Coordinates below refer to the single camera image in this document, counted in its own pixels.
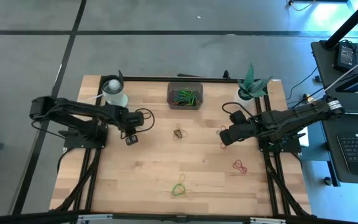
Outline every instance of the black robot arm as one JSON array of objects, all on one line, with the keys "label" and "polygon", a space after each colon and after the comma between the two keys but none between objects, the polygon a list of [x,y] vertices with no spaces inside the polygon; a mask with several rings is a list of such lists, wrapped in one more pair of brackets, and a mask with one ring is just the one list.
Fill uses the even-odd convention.
[{"label": "black robot arm", "polygon": [[[74,115],[87,116],[93,120],[84,121]],[[70,101],[65,98],[42,96],[32,100],[30,118],[34,122],[54,121],[68,126],[68,131],[59,131],[66,137],[65,147],[104,147],[107,124],[115,125],[127,137],[133,137],[136,127],[144,124],[143,113],[129,112],[122,106],[95,106]]]},{"label": "black robot arm", "polygon": [[241,111],[236,111],[230,115],[233,125],[221,131],[220,137],[223,144],[227,146],[249,137],[262,138],[275,144],[286,134],[296,136],[298,131],[314,122],[340,116],[343,113],[340,102],[329,96],[286,111],[266,111],[249,119],[245,119]]}]

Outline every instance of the concrete floor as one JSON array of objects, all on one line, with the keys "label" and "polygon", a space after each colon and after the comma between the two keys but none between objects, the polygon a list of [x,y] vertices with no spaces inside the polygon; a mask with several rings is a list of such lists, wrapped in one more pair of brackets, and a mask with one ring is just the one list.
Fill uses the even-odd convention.
[{"label": "concrete floor", "polygon": [[[0,0],[0,30],[71,30],[80,2]],[[124,75],[186,73],[221,77],[227,69],[237,78],[245,75],[251,62],[257,78],[273,75],[282,79],[288,96],[290,88],[316,67],[310,43],[326,38],[316,37],[318,32],[335,31],[351,11],[344,3],[315,3],[301,12],[285,4],[285,0],[88,1],[80,30],[252,30],[304,34],[77,36],[59,96],[76,99],[83,75],[107,75],[120,69]],[[0,151],[0,215],[9,212],[34,141],[36,132],[28,118],[30,101],[50,94],[67,41],[67,35],[0,35],[0,141],[5,143],[5,149]],[[351,41],[358,42],[358,37]],[[318,88],[319,84],[308,80],[294,90],[290,101]],[[49,130],[60,128],[51,124]],[[25,213],[47,211],[62,144],[59,138],[45,138]],[[358,222],[358,184],[327,187],[321,182],[328,175],[326,163],[304,162],[303,167],[313,214]],[[127,222],[138,221],[115,220]]]}]

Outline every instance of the wooden tabletop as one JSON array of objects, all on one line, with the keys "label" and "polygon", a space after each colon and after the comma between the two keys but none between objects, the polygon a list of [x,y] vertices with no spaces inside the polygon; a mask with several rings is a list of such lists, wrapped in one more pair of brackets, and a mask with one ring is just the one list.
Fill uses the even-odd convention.
[{"label": "wooden tabletop", "polygon": [[[101,76],[85,75],[78,99],[97,95]],[[236,83],[203,83],[204,103],[198,111],[168,108],[167,82],[125,82],[128,108],[147,108],[155,115],[155,125],[137,134],[139,142],[127,146],[117,127],[109,127],[102,150],[91,210],[106,213],[149,213],[189,215],[272,215],[263,155],[256,138],[235,142],[221,149],[216,131],[229,127],[223,103],[233,101]],[[286,110],[280,80],[268,84],[272,110]],[[95,99],[87,103],[95,104]],[[227,110],[235,111],[236,105]],[[255,103],[247,109],[256,114]],[[147,128],[151,119],[145,120]],[[173,130],[180,125],[188,135],[177,139]],[[78,181],[84,149],[75,149],[62,160],[50,208],[59,206]],[[247,173],[232,167],[240,159]],[[285,183],[298,203],[310,212],[299,161],[291,154],[281,155]],[[185,175],[186,194],[175,197],[171,191]],[[276,186],[279,211],[282,200]],[[84,207],[87,188],[83,192]]]}]

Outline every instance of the white cable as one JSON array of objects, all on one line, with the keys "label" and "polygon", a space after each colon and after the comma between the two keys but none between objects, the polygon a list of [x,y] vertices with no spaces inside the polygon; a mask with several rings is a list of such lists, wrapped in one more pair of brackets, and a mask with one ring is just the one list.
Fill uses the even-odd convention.
[{"label": "white cable", "polygon": [[330,84],[330,85],[324,90],[324,92],[323,92],[322,94],[316,96],[315,100],[320,99],[320,97],[321,97],[322,95],[324,95],[324,93],[327,92],[327,90],[329,90],[331,87],[333,87],[337,82],[340,81],[341,78],[343,78],[343,77],[345,77],[347,74],[351,73],[351,72],[352,72],[353,70],[355,70],[357,67],[358,67],[358,64],[357,64],[355,67],[351,68],[349,71],[347,71],[345,74],[343,74],[341,77],[339,77],[337,80],[335,80],[335,82],[333,82],[332,84]]},{"label": "white cable", "polygon": [[92,99],[98,98],[100,96],[103,96],[103,94],[100,94],[100,95],[97,95],[97,96],[92,96],[92,97],[87,98],[87,99],[81,99],[81,100],[78,100],[78,102],[83,102],[83,101],[86,101],[86,100],[92,100]]},{"label": "white cable", "polygon": [[306,9],[307,7],[311,6],[315,1],[316,1],[316,0],[313,0],[310,4],[308,4],[307,6],[305,6],[305,7],[302,8],[302,9],[297,9],[297,8],[293,5],[293,3],[291,3],[291,6],[292,6],[292,8],[294,8],[296,11],[300,12],[300,11]]}]

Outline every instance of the plastic container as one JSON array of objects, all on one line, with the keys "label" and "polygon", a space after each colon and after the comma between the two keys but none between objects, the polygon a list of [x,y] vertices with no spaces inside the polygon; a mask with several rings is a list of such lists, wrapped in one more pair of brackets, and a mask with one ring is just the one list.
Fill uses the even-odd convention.
[{"label": "plastic container", "polygon": [[[182,106],[174,105],[173,98],[179,94],[179,91],[191,91],[194,94],[199,103],[194,106]],[[173,110],[198,110],[204,102],[203,85],[201,83],[188,83],[188,82],[173,82],[168,83],[167,90],[167,103],[170,109]]]}]

